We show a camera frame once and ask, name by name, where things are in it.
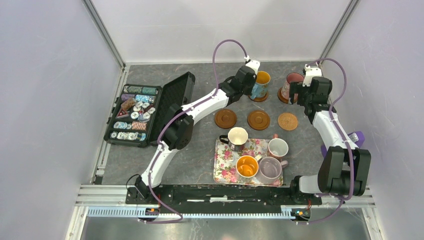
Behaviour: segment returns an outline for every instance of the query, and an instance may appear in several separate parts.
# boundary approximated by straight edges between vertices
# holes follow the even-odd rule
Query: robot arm
[[[152,188],[161,184],[162,177],[167,169],[171,159],[181,149],[183,149],[191,140],[193,126],[202,118],[213,113],[216,110],[225,108],[226,106],[238,101],[243,95],[250,95],[256,82],[260,62],[258,60],[249,60],[246,65],[242,66],[235,76],[227,78],[219,84],[218,91],[214,95],[214,89],[208,95],[198,99],[187,105],[172,105],[164,118],[164,125],[168,123],[175,115],[182,111],[188,110],[184,115],[173,122],[166,130],[162,141],[150,161],[147,169],[141,174],[143,185],[148,185],[149,172],[153,160],[157,158],[150,174]]]
[[[339,122],[336,110],[330,113],[329,94],[333,88],[332,81],[322,77],[318,67],[305,65],[303,82],[290,83],[289,101],[293,104],[298,94],[297,104],[304,107],[304,113],[310,123],[318,130],[324,142],[327,154],[324,157],[318,174],[298,176],[291,186],[302,193],[332,193],[347,195],[350,189],[350,170],[342,170],[343,164],[350,164],[348,143],[353,154],[354,188],[353,195],[364,194],[371,155],[368,150],[359,149],[348,137]]]

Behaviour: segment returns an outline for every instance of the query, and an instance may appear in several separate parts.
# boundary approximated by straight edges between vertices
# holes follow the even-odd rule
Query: poker chip case
[[[163,87],[125,84],[116,98],[103,139],[129,147],[156,146],[168,109],[172,104],[191,101],[195,81],[188,71]]]

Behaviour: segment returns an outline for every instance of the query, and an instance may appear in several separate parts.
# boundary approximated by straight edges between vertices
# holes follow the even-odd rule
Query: orange mug
[[[249,183],[258,173],[258,160],[249,155],[241,156],[235,164],[235,169],[238,182]]]
[[[267,156],[278,159],[280,162],[283,157],[289,152],[289,145],[286,141],[278,138],[277,134],[274,134],[273,139],[269,141],[267,148]]]

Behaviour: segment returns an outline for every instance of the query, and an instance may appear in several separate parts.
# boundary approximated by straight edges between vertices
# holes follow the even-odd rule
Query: wooden coaster
[[[247,116],[247,123],[254,130],[264,130],[270,122],[270,116],[262,110],[254,110]]]
[[[215,124],[222,129],[229,129],[236,125],[237,115],[230,109],[222,109],[215,113]]]
[[[269,95],[268,92],[266,92],[265,96],[263,97],[256,97],[255,99],[251,99],[251,96],[249,96],[249,99],[252,100],[253,102],[263,102],[267,100],[268,95]]]
[[[298,127],[298,118],[289,112],[282,113],[278,117],[278,125],[287,131],[294,130]]]
[[[285,104],[289,104],[289,100],[288,100],[288,99],[285,99],[285,98],[283,97],[283,95],[281,94],[281,90],[282,90],[282,89],[283,89],[283,87],[280,87],[280,88],[278,89],[278,92],[277,92],[278,99],[279,99],[281,102],[285,103]]]

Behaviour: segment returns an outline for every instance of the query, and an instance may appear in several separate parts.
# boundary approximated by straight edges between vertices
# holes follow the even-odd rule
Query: pink mug
[[[289,145],[287,145],[287,142],[278,138],[277,134],[274,134],[273,139],[268,143],[267,156],[276,158],[281,162],[288,152]]]

